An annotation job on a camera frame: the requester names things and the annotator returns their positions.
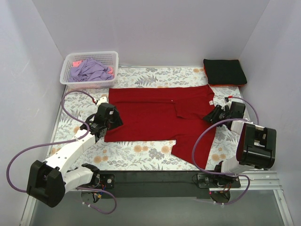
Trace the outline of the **red t shirt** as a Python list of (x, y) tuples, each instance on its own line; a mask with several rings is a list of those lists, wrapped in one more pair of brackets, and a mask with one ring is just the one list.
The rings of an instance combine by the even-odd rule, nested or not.
[(208, 86), (187, 88), (110, 89), (109, 102), (116, 106), (123, 125), (111, 130), (110, 141), (175, 140), (172, 155), (205, 168), (215, 137), (203, 120), (214, 109), (214, 92)]

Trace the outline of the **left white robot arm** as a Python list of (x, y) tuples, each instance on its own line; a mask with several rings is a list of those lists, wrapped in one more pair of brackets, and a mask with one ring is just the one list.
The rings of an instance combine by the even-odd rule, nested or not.
[(99, 187), (101, 176), (96, 166), (85, 163), (74, 170), (70, 167), (87, 149), (104, 137), (107, 131), (122, 124), (114, 105), (99, 104), (97, 112), (80, 126), (73, 142), (64, 145), (44, 161), (35, 161), (31, 165), (26, 193), (49, 207), (55, 207), (67, 192), (79, 186)]

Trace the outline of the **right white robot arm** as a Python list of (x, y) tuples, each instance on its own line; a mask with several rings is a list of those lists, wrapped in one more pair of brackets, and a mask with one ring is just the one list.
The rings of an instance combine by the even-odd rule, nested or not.
[(215, 166), (213, 183), (226, 186), (230, 177), (251, 169), (270, 169), (275, 162), (277, 131), (275, 129), (243, 121), (246, 105), (229, 101), (217, 105), (203, 120), (211, 124), (225, 125), (228, 130), (240, 135), (236, 155)]

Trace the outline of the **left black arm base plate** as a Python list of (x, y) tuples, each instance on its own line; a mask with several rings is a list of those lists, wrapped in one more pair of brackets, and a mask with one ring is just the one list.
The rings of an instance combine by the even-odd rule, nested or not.
[(114, 174), (97, 174), (95, 178), (94, 188), (97, 189), (113, 189), (115, 184)]

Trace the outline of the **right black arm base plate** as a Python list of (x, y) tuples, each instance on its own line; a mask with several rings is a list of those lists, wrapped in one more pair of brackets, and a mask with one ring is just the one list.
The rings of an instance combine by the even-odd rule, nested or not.
[(241, 187), (238, 177), (198, 173), (191, 179), (198, 188), (207, 189), (214, 202), (228, 203), (231, 197), (230, 190)]

